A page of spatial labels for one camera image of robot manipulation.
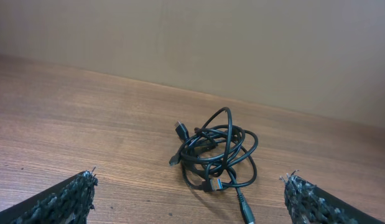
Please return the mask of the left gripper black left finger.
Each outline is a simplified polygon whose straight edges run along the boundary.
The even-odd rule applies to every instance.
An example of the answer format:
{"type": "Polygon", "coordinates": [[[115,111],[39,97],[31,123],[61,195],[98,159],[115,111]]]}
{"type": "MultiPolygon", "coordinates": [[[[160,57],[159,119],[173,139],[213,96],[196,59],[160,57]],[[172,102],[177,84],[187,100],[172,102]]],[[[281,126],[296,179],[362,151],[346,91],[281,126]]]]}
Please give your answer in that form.
{"type": "Polygon", "coordinates": [[[0,224],[86,224],[98,179],[82,171],[0,212],[0,224]]]}

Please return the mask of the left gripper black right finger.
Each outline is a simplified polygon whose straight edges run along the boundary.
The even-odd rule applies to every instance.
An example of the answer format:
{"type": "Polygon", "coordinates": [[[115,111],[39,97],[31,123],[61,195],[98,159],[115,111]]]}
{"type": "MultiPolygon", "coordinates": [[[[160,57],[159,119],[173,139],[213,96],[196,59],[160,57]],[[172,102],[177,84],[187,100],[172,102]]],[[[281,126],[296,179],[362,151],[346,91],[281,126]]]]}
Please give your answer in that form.
{"type": "Polygon", "coordinates": [[[294,173],[279,179],[293,224],[384,224],[294,173]]]}

